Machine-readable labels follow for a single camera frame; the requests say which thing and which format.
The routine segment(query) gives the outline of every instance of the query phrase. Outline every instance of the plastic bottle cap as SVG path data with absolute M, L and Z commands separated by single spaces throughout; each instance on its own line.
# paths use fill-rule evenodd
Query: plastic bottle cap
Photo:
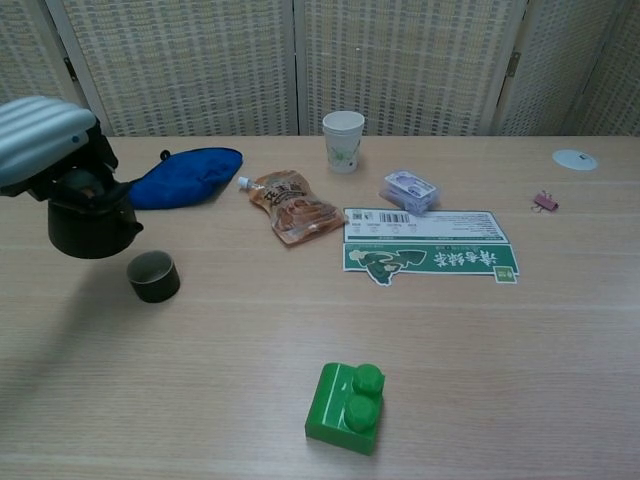
M 369 430 L 376 423 L 378 409 L 375 403 L 363 395 L 352 395 L 347 400 L 344 421 L 354 432 Z
M 377 395 L 382 391 L 384 375 L 378 367 L 365 363 L 356 368 L 353 375 L 353 389 L 363 395 Z
M 238 177 L 238 186 L 244 190 L 249 188 L 249 182 L 251 182 L 251 179 L 248 177 Z

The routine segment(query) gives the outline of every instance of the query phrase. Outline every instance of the blue pouch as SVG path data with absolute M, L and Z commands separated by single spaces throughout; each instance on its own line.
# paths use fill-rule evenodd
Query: blue pouch
M 136 210 L 186 207 L 202 202 L 229 182 L 242 165 L 242 154 L 231 148 L 199 148 L 160 154 L 162 163 L 136 180 L 129 200 Z

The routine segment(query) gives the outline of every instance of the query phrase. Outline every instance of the green building block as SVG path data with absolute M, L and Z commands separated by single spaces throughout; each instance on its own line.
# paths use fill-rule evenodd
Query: green building block
M 384 375 L 375 365 L 327 363 L 304 426 L 307 437 L 371 455 L 383 387 Z

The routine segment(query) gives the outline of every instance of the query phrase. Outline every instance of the wooden table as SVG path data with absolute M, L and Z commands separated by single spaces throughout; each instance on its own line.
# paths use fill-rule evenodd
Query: wooden table
M 389 205 L 388 171 L 442 188 L 442 209 L 493 211 L 516 286 L 341 271 L 340 232 L 292 249 L 229 185 L 214 202 L 140 212 L 123 253 L 77 260 L 46 208 L 0 199 L 0 478 L 640 478 L 640 140 L 366 138 L 328 171 L 321 138 L 113 139 L 118 178 L 161 150 L 230 146 L 242 175 L 297 168 L 338 206 Z M 555 165 L 574 147 L 593 172 Z M 531 211 L 545 189 L 553 214 Z M 172 300 L 140 302 L 125 267 L 170 252 Z M 306 440 L 325 362 L 387 375 L 373 457 Z

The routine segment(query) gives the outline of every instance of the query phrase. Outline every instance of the wicker folding screen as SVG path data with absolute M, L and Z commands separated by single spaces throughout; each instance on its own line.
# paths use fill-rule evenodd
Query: wicker folding screen
M 488 131 L 525 3 L 296 0 L 301 132 L 345 108 L 369 134 Z
M 115 135 L 297 133 L 281 0 L 47 3 Z
M 53 33 L 33 0 L 0 2 L 0 104 L 28 95 L 78 101 Z
M 495 133 L 558 135 L 599 53 L 619 0 L 539 0 L 505 84 Z
M 640 0 L 633 0 L 598 62 L 576 115 L 578 135 L 640 135 Z

